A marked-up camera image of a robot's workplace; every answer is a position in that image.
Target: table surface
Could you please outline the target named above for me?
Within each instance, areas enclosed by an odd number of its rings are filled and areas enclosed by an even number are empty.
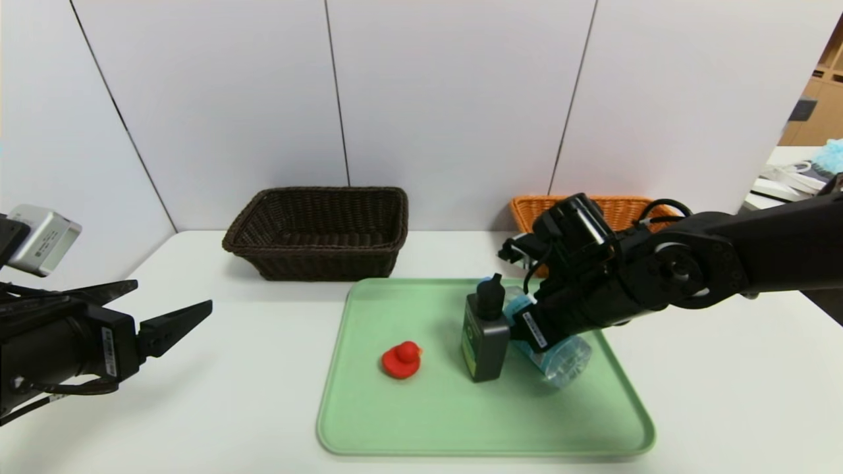
[[[411,232],[393,276],[519,276],[494,256],[506,237]],[[213,299],[213,314],[117,393],[69,397],[0,429],[2,474],[791,474],[843,465],[843,331],[795,292],[668,308],[605,332],[656,424],[655,447],[637,458],[332,455],[315,423],[351,284],[263,281],[222,239],[177,234],[133,273],[140,288],[112,304],[144,320]]]

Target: bottle cap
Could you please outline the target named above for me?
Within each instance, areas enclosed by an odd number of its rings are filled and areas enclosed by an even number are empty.
[[[477,285],[477,317],[482,320],[496,320],[501,317],[503,299],[507,290],[501,285],[502,275],[495,273],[491,280]]]

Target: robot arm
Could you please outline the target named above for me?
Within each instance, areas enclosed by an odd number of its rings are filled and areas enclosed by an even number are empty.
[[[843,286],[839,192],[737,216],[657,219],[678,222],[656,233],[641,222],[616,233],[577,194],[544,212],[532,234],[508,240],[502,259],[550,270],[536,303],[516,315],[513,339],[541,352],[669,304],[699,309],[734,294]]]
[[[48,209],[16,207],[0,217],[0,267],[46,276],[81,230]],[[0,283],[0,426],[64,396],[116,391],[212,311],[208,300],[145,320],[136,333],[131,316],[103,307],[135,288],[135,280],[63,292]],[[62,383],[82,374],[98,378]]]

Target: clear plastic container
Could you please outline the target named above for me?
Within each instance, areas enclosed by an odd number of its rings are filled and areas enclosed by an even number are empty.
[[[506,287],[503,300],[503,314],[513,324],[513,315],[533,300],[518,287]],[[547,380],[558,388],[573,382],[588,367],[591,346],[580,336],[571,336],[559,341],[543,353],[533,351],[526,341],[512,341],[512,344],[533,361]]]

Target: white device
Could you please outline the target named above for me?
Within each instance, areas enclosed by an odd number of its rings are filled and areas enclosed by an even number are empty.
[[[798,161],[793,164],[767,164],[761,169],[761,177],[768,180],[778,181],[783,185],[807,192],[810,195],[817,194],[825,183],[810,176],[803,175],[811,169],[810,161]]]
[[[21,204],[8,218],[30,227],[30,234],[7,265],[22,272],[46,277],[82,233],[82,226],[45,207]]]
[[[797,191],[778,181],[767,180],[765,178],[758,178],[755,180],[755,184],[752,185],[752,192],[754,194],[772,197],[773,199],[782,200],[784,202],[804,201],[805,199],[813,197],[808,193]]]

